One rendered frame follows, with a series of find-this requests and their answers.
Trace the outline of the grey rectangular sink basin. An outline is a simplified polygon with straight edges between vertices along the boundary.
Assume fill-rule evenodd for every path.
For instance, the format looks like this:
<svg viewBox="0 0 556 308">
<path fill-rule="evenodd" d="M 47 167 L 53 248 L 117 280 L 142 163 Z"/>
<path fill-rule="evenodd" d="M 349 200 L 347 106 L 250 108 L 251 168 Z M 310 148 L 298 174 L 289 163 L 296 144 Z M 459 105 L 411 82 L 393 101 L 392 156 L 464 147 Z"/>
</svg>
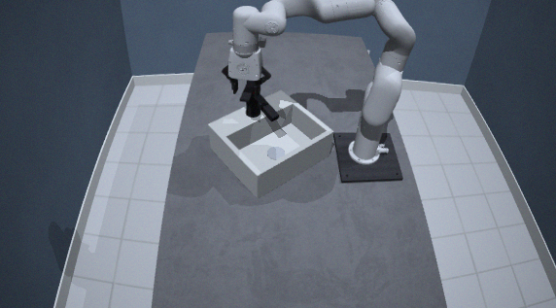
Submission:
<svg viewBox="0 0 556 308">
<path fill-rule="evenodd" d="M 211 150 L 257 199 L 328 157 L 334 132 L 282 90 L 264 99 L 278 120 L 244 107 L 208 124 Z"/>
</svg>

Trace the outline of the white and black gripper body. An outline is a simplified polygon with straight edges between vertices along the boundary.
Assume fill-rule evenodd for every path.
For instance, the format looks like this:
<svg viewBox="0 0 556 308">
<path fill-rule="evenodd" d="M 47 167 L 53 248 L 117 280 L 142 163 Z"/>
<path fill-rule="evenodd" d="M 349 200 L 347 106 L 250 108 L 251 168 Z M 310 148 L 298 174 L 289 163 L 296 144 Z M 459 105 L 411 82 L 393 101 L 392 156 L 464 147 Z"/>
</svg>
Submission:
<svg viewBox="0 0 556 308">
<path fill-rule="evenodd" d="M 238 80 L 259 81 L 261 66 L 263 67 L 260 47 L 250 53 L 240 53 L 233 48 L 230 49 L 228 59 L 229 77 Z"/>
</svg>

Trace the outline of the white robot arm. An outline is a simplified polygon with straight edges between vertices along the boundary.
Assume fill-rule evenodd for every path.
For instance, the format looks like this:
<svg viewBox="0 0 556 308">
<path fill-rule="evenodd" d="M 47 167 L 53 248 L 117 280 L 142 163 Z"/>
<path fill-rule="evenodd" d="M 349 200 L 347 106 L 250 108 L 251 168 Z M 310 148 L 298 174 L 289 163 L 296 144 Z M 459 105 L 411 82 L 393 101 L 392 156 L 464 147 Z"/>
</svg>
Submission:
<svg viewBox="0 0 556 308">
<path fill-rule="evenodd" d="M 235 51 L 250 53 L 266 45 L 266 37 L 259 34 L 281 35 L 288 17 L 332 23 L 370 16 L 376 18 L 389 40 L 376 65 L 373 83 L 365 89 L 355 141 L 348 149 L 350 157 L 360 164 L 372 164 L 389 151 L 379 142 L 399 101 L 403 68 L 416 41 L 414 30 L 392 0 L 271 0 L 261 12 L 243 6 L 233 12 L 233 40 L 228 41 Z"/>
</svg>

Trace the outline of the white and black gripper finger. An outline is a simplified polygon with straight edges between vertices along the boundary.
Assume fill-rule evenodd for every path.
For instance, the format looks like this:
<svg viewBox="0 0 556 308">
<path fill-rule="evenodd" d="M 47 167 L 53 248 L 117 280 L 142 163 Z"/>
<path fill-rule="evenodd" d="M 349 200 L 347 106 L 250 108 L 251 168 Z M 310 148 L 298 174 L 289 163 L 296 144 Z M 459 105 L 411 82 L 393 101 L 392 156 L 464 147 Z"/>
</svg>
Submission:
<svg viewBox="0 0 556 308">
<path fill-rule="evenodd" d="M 235 94 L 237 89 L 238 89 L 238 80 L 232 79 L 231 77 L 228 76 L 228 66 L 226 66 L 222 70 L 222 73 L 230 80 L 231 87 L 232 87 L 232 90 L 233 90 L 233 94 Z"/>
<path fill-rule="evenodd" d="M 254 81 L 255 82 L 255 97 L 257 97 L 258 93 L 261 92 L 261 84 L 263 84 L 265 81 L 267 81 L 271 77 L 271 74 L 267 70 L 265 70 L 263 67 L 261 67 L 261 72 L 264 74 L 264 77 L 260 78 L 259 81 Z"/>
</svg>

